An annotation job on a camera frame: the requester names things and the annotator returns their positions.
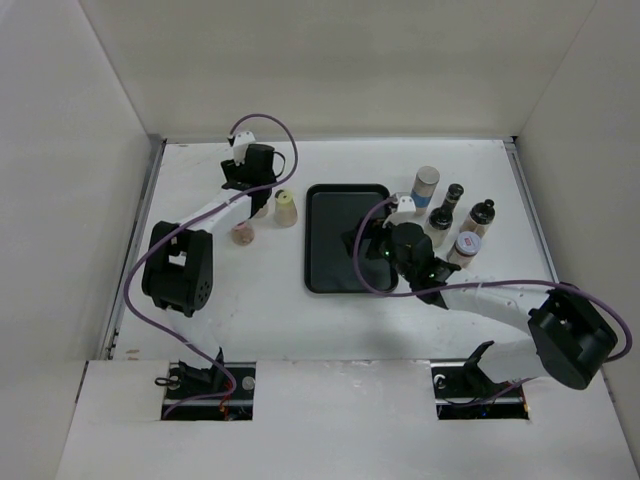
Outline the yellow cap spice bottle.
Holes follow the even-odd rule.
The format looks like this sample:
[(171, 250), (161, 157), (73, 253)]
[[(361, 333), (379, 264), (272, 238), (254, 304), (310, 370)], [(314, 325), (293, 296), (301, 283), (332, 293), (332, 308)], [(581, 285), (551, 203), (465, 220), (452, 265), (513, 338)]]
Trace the yellow cap spice bottle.
[(276, 224), (283, 228), (295, 225), (298, 219), (298, 212), (293, 193), (287, 189), (280, 189), (276, 191), (274, 198), (274, 221)]

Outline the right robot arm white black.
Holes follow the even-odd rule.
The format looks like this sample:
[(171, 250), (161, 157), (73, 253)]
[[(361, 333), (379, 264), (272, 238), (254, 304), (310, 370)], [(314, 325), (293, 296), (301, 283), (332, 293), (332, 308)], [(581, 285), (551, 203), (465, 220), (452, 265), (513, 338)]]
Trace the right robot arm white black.
[(614, 330), (577, 288), (552, 282), (482, 280), (437, 257), (421, 226), (361, 220), (341, 234), (353, 262), (385, 261), (426, 305), (468, 312), (515, 328), (525, 339), (486, 340), (469, 357), (464, 384), (489, 394), (500, 383), (544, 376), (586, 389), (618, 343)]

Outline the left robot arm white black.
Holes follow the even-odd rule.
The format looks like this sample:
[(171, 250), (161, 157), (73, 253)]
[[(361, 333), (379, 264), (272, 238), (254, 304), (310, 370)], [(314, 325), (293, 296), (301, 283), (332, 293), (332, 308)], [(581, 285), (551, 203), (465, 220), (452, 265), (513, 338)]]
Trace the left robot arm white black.
[(224, 182), (211, 201), (179, 221), (160, 220), (149, 247), (135, 264), (141, 290), (163, 311), (191, 318), (203, 310), (214, 289), (215, 237), (253, 219), (280, 185), (270, 145), (251, 141), (221, 162)]

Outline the black plastic tray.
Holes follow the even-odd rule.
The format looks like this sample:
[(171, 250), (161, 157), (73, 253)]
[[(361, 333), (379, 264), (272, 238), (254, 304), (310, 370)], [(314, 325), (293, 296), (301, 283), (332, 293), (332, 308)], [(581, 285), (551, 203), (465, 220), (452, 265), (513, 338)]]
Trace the black plastic tray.
[(381, 184), (316, 184), (306, 193), (304, 282), (314, 294), (360, 294), (345, 242), (377, 203), (389, 196)]

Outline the pink cap spice bottle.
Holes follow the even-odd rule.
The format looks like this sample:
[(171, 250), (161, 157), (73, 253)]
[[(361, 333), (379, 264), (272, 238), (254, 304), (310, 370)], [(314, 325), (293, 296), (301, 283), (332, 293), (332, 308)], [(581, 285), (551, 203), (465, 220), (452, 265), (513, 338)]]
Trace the pink cap spice bottle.
[(234, 226), (231, 230), (232, 241), (239, 246), (247, 246), (253, 242), (255, 233), (249, 221)]

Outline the black cap spice bottle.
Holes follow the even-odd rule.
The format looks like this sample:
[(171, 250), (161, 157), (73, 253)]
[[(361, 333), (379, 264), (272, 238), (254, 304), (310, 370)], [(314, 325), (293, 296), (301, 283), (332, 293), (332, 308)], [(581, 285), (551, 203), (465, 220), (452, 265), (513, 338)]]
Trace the black cap spice bottle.
[(425, 223), (425, 234), (431, 239), (432, 247), (439, 248), (446, 239), (453, 222), (453, 213), (450, 207), (441, 206), (435, 208)]

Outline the silver lid blue label jar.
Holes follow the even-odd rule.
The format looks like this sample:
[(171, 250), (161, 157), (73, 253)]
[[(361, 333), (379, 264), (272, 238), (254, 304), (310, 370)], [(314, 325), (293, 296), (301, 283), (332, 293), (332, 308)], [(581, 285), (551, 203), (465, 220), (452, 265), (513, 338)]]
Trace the silver lid blue label jar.
[(423, 166), (416, 172), (410, 196), (417, 216), (426, 213), (439, 181), (440, 172), (433, 166)]

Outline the tall dark pepper grinder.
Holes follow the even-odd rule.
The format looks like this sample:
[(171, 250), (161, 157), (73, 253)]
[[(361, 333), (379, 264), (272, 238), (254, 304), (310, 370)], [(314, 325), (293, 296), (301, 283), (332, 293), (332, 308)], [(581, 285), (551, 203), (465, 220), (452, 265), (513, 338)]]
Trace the tall dark pepper grinder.
[(453, 212), (464, 194), (464, 187), (458, 183), (452, 183), (448, 186), (444, 200), (442, 202), (442, 207), (449, 209)]

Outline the black knob cap bottle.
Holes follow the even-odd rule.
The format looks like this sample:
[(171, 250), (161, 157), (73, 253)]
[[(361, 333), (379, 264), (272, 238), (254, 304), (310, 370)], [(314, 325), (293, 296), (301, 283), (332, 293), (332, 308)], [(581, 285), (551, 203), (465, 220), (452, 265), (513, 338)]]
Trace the black knob cap bottle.
[(495, 219), (495, 202), (492, 199), (485, 199), (476, 203), (469, 211), (460, 232), (473, 232), (483, 238)]

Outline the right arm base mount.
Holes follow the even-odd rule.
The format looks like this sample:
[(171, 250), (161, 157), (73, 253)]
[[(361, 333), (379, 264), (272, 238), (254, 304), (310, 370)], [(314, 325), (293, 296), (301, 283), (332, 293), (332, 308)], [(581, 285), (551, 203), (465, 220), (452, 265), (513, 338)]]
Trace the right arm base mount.
[(523, 381), (492, 382), (463, 362), (431, 364), (439, 420), (528, 420)]

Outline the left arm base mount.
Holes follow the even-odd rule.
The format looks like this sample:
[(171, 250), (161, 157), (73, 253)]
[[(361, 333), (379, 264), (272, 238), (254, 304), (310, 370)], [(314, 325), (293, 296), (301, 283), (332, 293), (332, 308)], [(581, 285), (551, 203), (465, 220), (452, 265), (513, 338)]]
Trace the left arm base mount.
[(229, 363), (225, 368), (236, 381), (215, 367), (198, 369), (185, 362), (172, 363), (169, 373), (156, 377), (163, 389), (161, 419), (166, 421), (250, 421), (256, 391), (256, 364)]

